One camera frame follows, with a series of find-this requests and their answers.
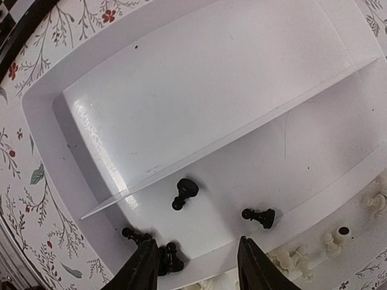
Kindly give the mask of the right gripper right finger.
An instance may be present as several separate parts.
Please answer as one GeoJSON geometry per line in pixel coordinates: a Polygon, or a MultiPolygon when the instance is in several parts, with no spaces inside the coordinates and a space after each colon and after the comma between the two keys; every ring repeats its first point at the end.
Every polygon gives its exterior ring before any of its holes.
{"type": "Polygon", "coordinates": [[[237,262],[239,288],[242,290],[300,290],[251,238],[240,238],[237,262]]]}

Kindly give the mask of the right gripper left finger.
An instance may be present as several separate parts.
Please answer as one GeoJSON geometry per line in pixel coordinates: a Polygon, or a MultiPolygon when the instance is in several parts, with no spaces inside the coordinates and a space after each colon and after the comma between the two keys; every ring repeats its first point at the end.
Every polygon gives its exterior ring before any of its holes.
{"type": "Polygon", "coordinates": [[[103,290],[157,289],[160,255],[155,239],[146,240],[103,290]]]}

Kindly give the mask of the white plastic compartment tray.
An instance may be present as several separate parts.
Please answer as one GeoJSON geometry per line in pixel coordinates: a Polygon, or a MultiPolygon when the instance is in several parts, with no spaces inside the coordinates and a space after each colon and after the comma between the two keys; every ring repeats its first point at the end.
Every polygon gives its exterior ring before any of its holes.
{"type": "Polygon", "coordinates": [[[327,221],[386,167],[386,61],[354,1],[152,1],[57,62],[22,108],[59,196],[116,273],[127,225],[176,242],[174,289],[327,221]],[[177,183],[199,187],[181,210],[177,183]],[[264,229],[242,218],[273,209],[264,229]]]}

